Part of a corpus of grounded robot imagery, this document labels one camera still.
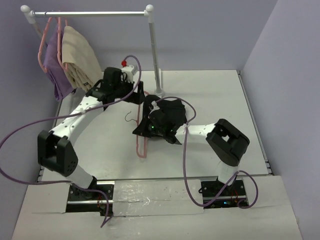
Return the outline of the black trousers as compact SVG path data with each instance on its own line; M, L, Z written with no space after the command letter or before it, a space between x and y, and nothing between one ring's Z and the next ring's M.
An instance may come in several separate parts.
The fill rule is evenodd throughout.
M173 129L166 136L164 137L153 136L153 137L163 138L165 141L167 141L170 144L179 145L180 142L175 137L175 135L179 127L181 127L183 124L187 122L186 108L183 105L182 101L179 99L160 100L160 98L156 95L148 95L145 97L145 101L142 107L142 120L143 120L143 117L150 114L150 111L152 109L152 105L151 105L152 101L156 101L157 105L160 107L160 110L162 110L167 115L168 120L174 124ZM137 128L133 130L132 133L134 135L141 136L140 135L141 126L142 126L141 122L139 123Z

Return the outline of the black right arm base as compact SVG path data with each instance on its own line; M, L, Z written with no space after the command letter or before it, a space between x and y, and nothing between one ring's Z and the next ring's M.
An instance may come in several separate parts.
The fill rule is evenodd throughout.
M218 180L202 180L201 188L198 192L202 195L203 204L206 205L210 202L218 194L223 185ZM236 179L223 190L211 205L205 206L204 209L245 208L248 205L244 183L242 180Z

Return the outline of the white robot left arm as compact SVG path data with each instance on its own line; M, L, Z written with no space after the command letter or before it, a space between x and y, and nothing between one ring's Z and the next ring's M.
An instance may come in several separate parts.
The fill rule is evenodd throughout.
M86 199L97 195L97 179L80 166L74 144L86 127L116 101L143 103L143 82L134 82L137 71L135 65L106 68L103 78L85 94L71 117L50 131L43 130L37 137L38 163L79 187Z

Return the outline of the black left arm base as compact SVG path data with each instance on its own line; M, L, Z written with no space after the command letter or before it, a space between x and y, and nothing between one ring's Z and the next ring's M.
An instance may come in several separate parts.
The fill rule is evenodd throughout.
M97 182L97 189L104 192L108 198L108 217L113 215L114 186L114 181ZM71 185L69 187L65 211L67 213L100 213L100 216L105 216L107 201L101 193L82 191Z

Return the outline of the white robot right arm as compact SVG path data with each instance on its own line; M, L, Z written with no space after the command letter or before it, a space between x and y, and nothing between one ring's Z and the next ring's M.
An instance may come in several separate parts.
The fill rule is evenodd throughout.
M189 125L184 110L176 113L152 110L143 116L132 133L145 138L163 138L172 145L184 144L185 138L192 143L208 144L222 162L217 190L224 196L234 191L232 178L250 144L249 138L228 120L220 118L216 123Z

